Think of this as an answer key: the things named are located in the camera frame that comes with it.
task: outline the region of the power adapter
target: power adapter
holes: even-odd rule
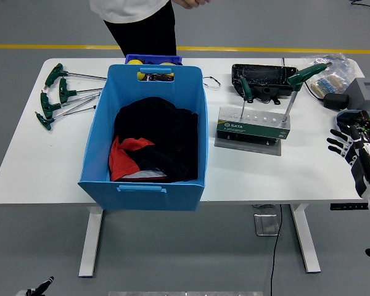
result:
[[[336,111],[347,108],[349,102],[348,94],[326,94],[323,98],[323,106]]]

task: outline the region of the yellow floor line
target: yellow floor line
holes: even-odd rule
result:
[[[71,44],[0,44],[0,49],[97,49],[117,50],[117,45],[71,45]],[[177,46],[179,51],[225,51],[225,52],[342,52],[344,54],[370,54],[370,49],[332,49],[295,47],[227,47],[227,46]]]

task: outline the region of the tool stand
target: tool stand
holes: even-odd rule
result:
[[[221,106],[214,146],[281,156],[281,140],[290,131],[284,114]]]

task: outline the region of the clothing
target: clothing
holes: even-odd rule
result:
[[[109,155],[111,181],[127,181],[122,177],[139,171],[162,172],[159,182],[197,179],[197,121],[197,114],[160,97],[122,107]]]
[[[91,9],[104,20],[124,56],[177,55],[171,1],[90,0],[90,3]]]
[[[89,0],[91,10],[110,23],[134,23],[161,9],[168,0]]]

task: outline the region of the black pants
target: black pants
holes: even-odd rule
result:
[[[175,17],[171,1],[158,12],[134,23],[104,21],[123,55],[176,56]]]

